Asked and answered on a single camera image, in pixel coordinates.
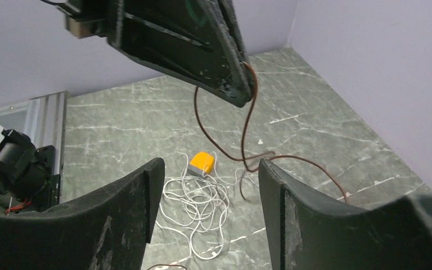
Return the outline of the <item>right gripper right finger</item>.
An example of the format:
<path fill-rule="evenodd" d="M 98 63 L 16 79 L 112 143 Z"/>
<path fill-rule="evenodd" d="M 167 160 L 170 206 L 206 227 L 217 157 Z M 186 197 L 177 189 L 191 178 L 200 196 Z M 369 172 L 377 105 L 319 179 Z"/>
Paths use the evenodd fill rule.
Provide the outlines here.
<path fill-rule="evenodd" d="M 367 210 L 336 200 L 273 162 L 258 178 L 273 269 L 432 269 L 432 195 Z"/>

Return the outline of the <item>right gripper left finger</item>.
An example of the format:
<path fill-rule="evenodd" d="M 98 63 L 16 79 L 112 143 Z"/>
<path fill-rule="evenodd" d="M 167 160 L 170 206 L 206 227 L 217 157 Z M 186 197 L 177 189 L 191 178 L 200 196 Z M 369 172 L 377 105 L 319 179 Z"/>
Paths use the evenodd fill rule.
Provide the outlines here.
<path fill-rule="evenodd" d="M 164 179 L 156 157 L 46 211 L 0 215 L 0 269 L 140 269 Z"/>

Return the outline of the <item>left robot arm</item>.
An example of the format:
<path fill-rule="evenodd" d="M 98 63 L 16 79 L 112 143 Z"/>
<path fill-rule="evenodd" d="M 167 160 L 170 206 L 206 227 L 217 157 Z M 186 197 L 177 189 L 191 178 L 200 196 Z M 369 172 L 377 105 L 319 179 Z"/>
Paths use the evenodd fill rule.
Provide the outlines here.
<path fill-rule="evenodd" d="M 53 2 L 79 39 L 105 38 L 119 53 L 152 70 L 202 88 L 236 107 L 254 97 L 243 38 L 231 1 Z M 31 139 L 0 126 L 0 195 L 45 211 L 52 198 L 55 161 Z"/>

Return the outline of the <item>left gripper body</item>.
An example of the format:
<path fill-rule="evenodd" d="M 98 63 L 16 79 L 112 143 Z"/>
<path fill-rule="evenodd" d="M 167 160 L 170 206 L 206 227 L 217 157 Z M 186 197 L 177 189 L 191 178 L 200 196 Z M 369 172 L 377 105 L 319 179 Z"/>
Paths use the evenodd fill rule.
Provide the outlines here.
<path fill-rule="evenodd" d="M 125 1 L 43 1 L 64 14 L 65 29 L 78 39 L 114 36 L 124 14 Z"/>

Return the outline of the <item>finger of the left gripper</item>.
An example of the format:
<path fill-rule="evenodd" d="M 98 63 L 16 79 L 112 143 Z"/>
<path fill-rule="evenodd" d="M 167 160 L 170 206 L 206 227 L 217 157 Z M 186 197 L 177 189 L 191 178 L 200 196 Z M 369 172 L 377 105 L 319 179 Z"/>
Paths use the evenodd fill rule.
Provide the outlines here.
<path fill-rule="evenodd" d="M 125 1 L 124 14 L 107 42 L 132 61 L 198 86 L 243 107 L 254 81 L 228 71 L 219 54 L 218 1 Z"/>
<path fill-rule="evenodd" d="M 232 1 L 218 1 L 221 25 L 218 31 L 223 35 L 219 37 L 219 54 L 228 71 L 244 70 L 243 62 L 247 62 L 244 41 L 236 19 Z"/>

